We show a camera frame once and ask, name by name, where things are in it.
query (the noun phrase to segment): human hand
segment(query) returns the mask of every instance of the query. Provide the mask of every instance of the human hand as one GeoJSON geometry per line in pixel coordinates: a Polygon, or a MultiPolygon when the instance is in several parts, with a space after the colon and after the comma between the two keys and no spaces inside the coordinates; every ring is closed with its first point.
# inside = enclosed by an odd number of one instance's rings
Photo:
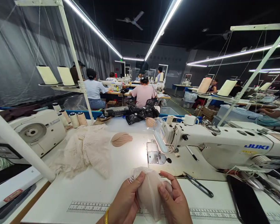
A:
{"type": "Polygon", "coordinates": [[[193,224],[187,199],[181,190],[180,184],[177,179],[171,174],[161,171],[162,176],[171,181],[173,188],[172,197],[166,190],[163,184],[158,186],[159,193],[162,199],[162,205],[169,224],[193,224]]]}
{"type": "Polygon", "coordinates": [[[132,183],[130,183],[129,180],[125,180],[122,183],[114,201],[109,208],[109,224],[129,224],[134,222],[137,212],[140,208],[136,197],[136,192],[144,181],[144,177],[145,174],[141,172],[132,183]]]}

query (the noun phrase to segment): juki logo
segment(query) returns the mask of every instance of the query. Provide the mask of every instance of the juki logo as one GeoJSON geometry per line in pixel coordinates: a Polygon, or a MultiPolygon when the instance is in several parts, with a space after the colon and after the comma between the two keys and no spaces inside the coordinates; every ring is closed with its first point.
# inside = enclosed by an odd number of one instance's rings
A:
{"type": "Polygon", "coordinates": [[[254,145],[250,144],[249,146],[245,145],[245,148],[256,148],[256,149],[269,149],[269,146],[262,146],[262,145],[254,145]]]}

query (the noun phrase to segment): light blue shirt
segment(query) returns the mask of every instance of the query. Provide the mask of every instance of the light blue shirt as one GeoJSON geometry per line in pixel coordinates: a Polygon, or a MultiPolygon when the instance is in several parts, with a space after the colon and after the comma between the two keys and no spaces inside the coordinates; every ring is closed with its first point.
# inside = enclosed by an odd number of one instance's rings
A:
{"type": "Polygon", "coordinates": [[[101,82],[98,82],[96,80],[90,80],[87,79],[84,81],[87,97],[89,99],[97,100],[100,99],[100,92],[106,93],[109,90],[103,86],[101,82]]]}

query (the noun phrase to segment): seated worker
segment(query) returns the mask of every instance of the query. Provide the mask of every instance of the seated worker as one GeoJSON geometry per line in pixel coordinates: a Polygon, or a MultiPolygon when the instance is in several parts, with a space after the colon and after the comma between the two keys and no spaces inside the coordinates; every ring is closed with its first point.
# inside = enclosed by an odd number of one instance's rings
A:
{"type": "MultiPolygon", "coordinates": [[[[73,79],[74,83],[78,84],[79,76],[78,76],[78,72],[77,72],[77,69],[76,69],[75,62],[73,62],[73,63],[74,63],[74,65],[69,69],[69,71],[72,75],[72,79],[73,79]]],[[[85,67],[85,65],[79,60],[78,60],[78,63],[79,63],[80,71],[82,73],[82,69],[85,67]]]]}
{"type": "Polygon", "coordinates": [[[110,72],[109,76],[110,76],[109,78],[106,78],[106,81],[108,81],[108,82],[117,82],[117,79],[115,78],[114,72],[110,72]]]}
{"type": "Polygon", "coordinates": [[[211,82],[211,87],[208,88],[207,93],[216,93],[217,84],[218,84],[218,79],[213,79],[211,82]]]}
{"type": "Polygon", "coordinates": [[[87,79],[84,81],[90,108],[94,110],[108,108],[107,104],[100,99],[100,92],[109,94],[108,88],[96,80],[96,71],[88,68],[86,70],[87,79]]]}
{"type": "Polygon", "coordinates": [[[231,92],[230,92],[230,96],[233,96],[233,97],[235,97],[236,95],[237,95],[237,93],[238,92],[241,92],[242,91],[242,87],[240,86],[240,83],[241,83],[241,81],[240,80],[238,80],[237,82],[236,82],[236,85],[234,86],[234,88],[231,90],[231,92]]]}
{"type": "Polygon", "coordinates": [[[276,109],[260,108],[258,111],[262,112],[263,118],[257,119],[257,124],[263,126],[280,126],[280,107],[276,109]]]}
{"type": "Polygon", "coordinates": [[[158,67],[158,82],[160,81],[160,77],[161,77],[161,72],[163,71],[162,67],[158,67]]]}
{"type": "Polygon", "coordinates": [[[156,92],[152,85],[149,84],[149,79],[147,76],[144,76],[140,79],[140,86],[136,86],[130,92],[130,95],[133,97],[137,97],[136,107],[142,108],[146,105],[146,101],[156,97],[156,92]]]}
{"type": "Polygon", "coordinates": [[[140,81],[140,79],[143,77],[143,74],[139,73],[138,77],[136,77],[136,81],[140,81]]]}

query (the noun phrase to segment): ceiling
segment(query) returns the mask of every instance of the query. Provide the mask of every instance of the ceiling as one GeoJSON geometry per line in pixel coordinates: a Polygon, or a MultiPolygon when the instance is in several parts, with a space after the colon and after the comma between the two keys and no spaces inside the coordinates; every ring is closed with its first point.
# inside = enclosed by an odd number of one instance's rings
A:
{"type": "MultiPolygon", "coordinates": [[[[170,2],[170,0],[79,0],[108,38],[148,44],[153,41],[170,2]],[[137,23],[143,31],[131,23],[116,21],[117,18],[126,17],[132,20],[140,11],[144,11],[144,14],[137,23]]],[[[279,0],[183,0],[158,43],[185,47],[188,50],[221,51],[226,40],[222,36],[208,34],[222,34],[230,30],[230,26],[266,23],[280,23],[279,0]]],[[[233,32],[228,52],[239,51],[243,47],[255,47],[257,43],[271,44],[279,34],[279,30],[263,33],[233,32]]]]}

